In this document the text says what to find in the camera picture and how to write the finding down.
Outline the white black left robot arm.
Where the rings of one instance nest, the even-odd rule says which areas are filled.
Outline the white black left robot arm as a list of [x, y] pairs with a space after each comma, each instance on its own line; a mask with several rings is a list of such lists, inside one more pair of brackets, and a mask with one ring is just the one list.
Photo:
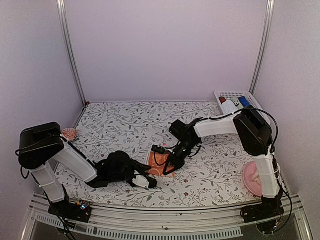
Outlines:
[[148, 174], [151, 167], [130, 158], [123, 151], [110, 153], [98, 163], [88, 160], [61, 133], [56, 122], [23, 130], [15, 154], [20, 166], [28, 170], [43, 189], [51, 213], [63, 217], [84, 211], [85, 207], [70, 202], [65, 187], [59, 183], [48, 163], [50, 160], [64, 165], [93, 189], [106, 188], [110, 183], [117, 182], [127, 182], [132, 187], [145, 189], [157, 186], [157, 181]]

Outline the light blue terry towel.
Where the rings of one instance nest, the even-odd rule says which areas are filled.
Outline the light blue terry towel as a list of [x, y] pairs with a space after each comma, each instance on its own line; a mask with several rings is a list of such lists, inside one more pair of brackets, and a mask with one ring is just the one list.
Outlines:
[[231, 114], [238, 111], [238, 108], [235, 106], [234, 102], [229, 99], [223, 102], [221, 105], [225, 111], [225, 114]]

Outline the orange patterned towel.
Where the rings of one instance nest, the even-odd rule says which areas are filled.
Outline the orange patterned towel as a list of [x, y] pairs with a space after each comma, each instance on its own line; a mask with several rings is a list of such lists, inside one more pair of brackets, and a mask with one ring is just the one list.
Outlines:
[[171, 152], [168, 152], [165, 154], [155, 153], [152, 150], [150, 150], [146, 160], [147, 165], [151, 167], [148, 173], [150, 175], [157, 176], [157, 177], [174, 178], [175, 177], [174, 172], [169, 175], [163, 175], [165, 163], [167, 162], [167, 159], [171, 153], [172, 153], [172, 150]]

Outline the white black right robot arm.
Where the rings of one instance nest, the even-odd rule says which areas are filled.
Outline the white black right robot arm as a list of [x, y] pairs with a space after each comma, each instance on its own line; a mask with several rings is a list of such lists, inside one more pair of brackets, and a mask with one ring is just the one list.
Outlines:
[[283, 188], [274, 156], [277, 134], [262, 111], [252, 107], [224, 116], [173, 122], [169, 132], [177, 144], [168, 153], [164, 175], [177, 187], [169, 202], [176, 207], [245, 203], [269, 218], [281, 207]]

